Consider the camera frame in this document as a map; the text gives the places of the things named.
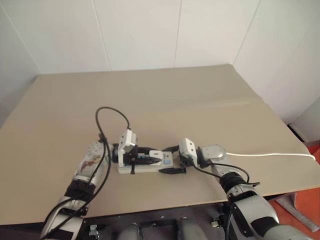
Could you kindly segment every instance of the table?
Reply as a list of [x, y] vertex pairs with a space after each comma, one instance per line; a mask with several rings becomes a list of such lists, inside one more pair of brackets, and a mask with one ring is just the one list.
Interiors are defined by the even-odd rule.
[[[308, 153], [231, 65], [39, 75], [0, 129], [0, 225], [45, 219], [97, 140], [94, 114], [101, 106], [124, 112], [144, 147], [162, 149], [187, 137], [233, 153]], [[100, 121], [117, 143], [124, 120], [104, 111]], [[264, 196], [320, 185], [320, 167], [310, 157], [229, 158], [261, 182]], [[194, 169], [120, 175], [113, 164], [87, 217], [223, 201], [216, 179]]]

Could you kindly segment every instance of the beige table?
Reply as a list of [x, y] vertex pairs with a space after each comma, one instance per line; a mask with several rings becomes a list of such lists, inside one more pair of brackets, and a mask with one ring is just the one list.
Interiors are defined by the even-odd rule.
[[[123, 111], [140, 146], [162, 149], [184, 137], [234, 153], [307, 153], [306, 147], [230, 65], [40, 75], [0, 129], [0, 225], [41, 222], [63, 196], [86, 148], [97, 139], [100, 106]], [[126, 125], [111, 111], [100, 121], [112, 143]], [[315, 188], [309, 157], [230, 157], [263, 195]], [[143, 173], [110, 178], [88, 217], [216, 203], [225, 193], [211, 176]]]

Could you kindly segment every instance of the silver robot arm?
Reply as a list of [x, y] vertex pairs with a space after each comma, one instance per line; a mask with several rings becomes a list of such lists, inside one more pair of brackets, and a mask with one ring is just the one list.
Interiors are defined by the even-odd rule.
[[[78, 166], [64, 196], [47, 216], [40, 239], [69, 217], [70, 214], [79, 210], [93, 196], [95, 188], [100, 181], [103, 168], [108, 162], [106, 155], [104, 161], [94, 174], [102, 156], [103, 144], [101, 142], [94, 142], [88, 147], [86, 155]], [[88, 208], [84, 208], [80, 214], [71, 218], [46, 239], [75, 240], [83, 223], [82, 216], [85, 216], [87, 211]]]
[[219, 145], [201, 149], [203, 163], [211, 165], [213, 174], [219, 176], [219, 183], [231, 203], [230, 211], [245, 237], [257, 240], [312, 240], [304, 233], [289, 225], [279, 224], [276, 211], [248, 184], [228, 160], [226, 151]]

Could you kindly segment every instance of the white power strip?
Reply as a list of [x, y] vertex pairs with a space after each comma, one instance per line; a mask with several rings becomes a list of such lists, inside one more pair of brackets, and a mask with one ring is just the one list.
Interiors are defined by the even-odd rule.
[[[167, 169], [174, 167], [174, 161], [172, 157], [172, 153], [170, 151], [163, 151], [163, 157], [160, 162], [150, 164], [150, 165], [135, 165], [134, 172], [136, 174], [141, 173], [154, 173], [158, 172], [160, 169]], [[118, 172], [120, 174], [130, 174], [131, 173], [131, 165], [118, 166]]]

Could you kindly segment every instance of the red floor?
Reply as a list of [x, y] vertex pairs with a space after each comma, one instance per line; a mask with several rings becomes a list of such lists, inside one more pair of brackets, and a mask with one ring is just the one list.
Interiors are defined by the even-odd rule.
[[[309, 152], [315, 156], [316, 161], [320, 164], [320, 145], [308, 147], [308, 149]], [[281, 224], [291, 225], [304, 232], [311, 238], [320, 240], [320, 230], [317, 232], [311, 232], [305, 225], [287, 212], [276, 201], [272, 201], [271, 205], [278, 214], [279, 222]], [[316, 224], [320, 225], [320, 188], [299, 191], [296, 197], [296, 207], [302, 214]]]

